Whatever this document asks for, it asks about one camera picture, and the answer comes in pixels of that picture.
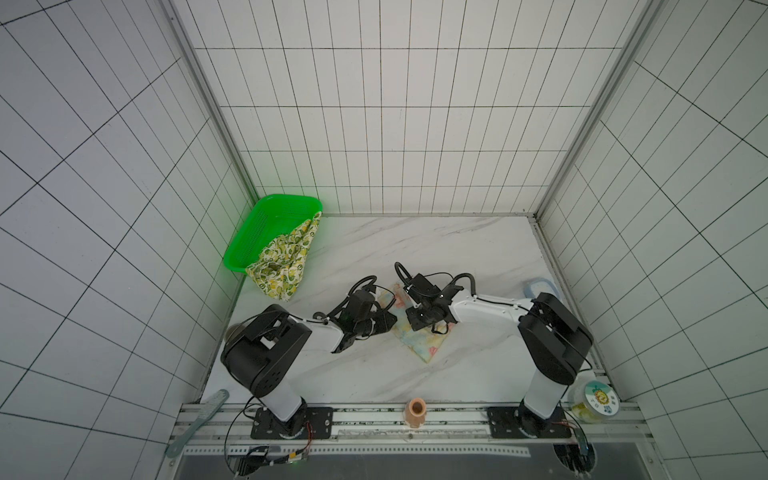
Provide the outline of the pastel floral skirt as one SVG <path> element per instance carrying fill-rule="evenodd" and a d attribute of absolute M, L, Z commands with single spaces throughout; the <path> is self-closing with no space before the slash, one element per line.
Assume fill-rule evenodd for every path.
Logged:
<path fill-rule="evenodd" d="M 412 329 L 406 314 L 406 310 L 413 307 L 414 303 L 404 292 L 400 283 L 378 289 L 377 301 L 382 306 L 386 307 L 392 299 L 395 299 L 395 302 L 389 312 L 396 317 L 397 322 L 392 327 L 391 332 L 424 363 L 429 363 L 448 337 L 453 325 L 439 322 L 436 333 L 431 330 L 430 326 L 415 331 Z"/>

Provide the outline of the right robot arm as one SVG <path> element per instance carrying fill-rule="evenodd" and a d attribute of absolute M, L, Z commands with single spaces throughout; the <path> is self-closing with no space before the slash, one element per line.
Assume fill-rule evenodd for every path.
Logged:
<path fill-rule="evenodd" d="M 511 426 L 523 437 L 539 438 L 552 423 L 564 419 L 559 404 L 589 363 L 594 339 L 555 295 L 541 292 L 523 300 L 482 297 L 470 273 L 458 274 L 440 288 L 423 274 L 410 275 L 401 264 L 395 270 L 413 302 L 406 309 L 413 330 L 428 327 L 441 335 L 448 331 L 439 330 L 440 323 L 474 323 L 519 333 L 536 371 L 520 404 L 501 422 L 503 426 Z"/>

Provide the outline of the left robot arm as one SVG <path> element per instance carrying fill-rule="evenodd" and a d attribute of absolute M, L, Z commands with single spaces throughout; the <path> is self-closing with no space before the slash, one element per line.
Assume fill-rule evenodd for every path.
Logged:
<path fill-rule="evenodd" d="M 380 304 L 376 285 L 352 290 L 328 313 L 295 316 L 273 304 L 238 325 L 224 343 L 220 361 L 230 376 L 263 407 L 255 423 L 283 438 L 309 431 L 308 406 L 285 380 L 307 350 L 338 354 L 358 341 L 389 332 L 397 323 L 394 300 Z"/>

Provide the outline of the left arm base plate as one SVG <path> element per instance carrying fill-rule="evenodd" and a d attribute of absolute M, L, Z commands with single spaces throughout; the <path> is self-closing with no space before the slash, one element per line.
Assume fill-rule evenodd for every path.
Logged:
<path fill-rule="evenodd" d="M 300 407 L 289 420 L 280 421 L 262 407 L 255 413 L 250 433 L 253 440 L 325 440 L 331 437 L 334 410 L 330 407 Z"/>

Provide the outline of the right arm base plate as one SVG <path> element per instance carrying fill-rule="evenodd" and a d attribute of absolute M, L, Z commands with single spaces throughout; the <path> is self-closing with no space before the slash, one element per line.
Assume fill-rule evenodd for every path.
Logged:
<path fill-rule="evenodd" d="M 494 439 L 567 440 L 573 437 L 560 406 L 555 407 L 548 419 L 537 416 L 524 404 L 493 406 L 486 412 Z"/>

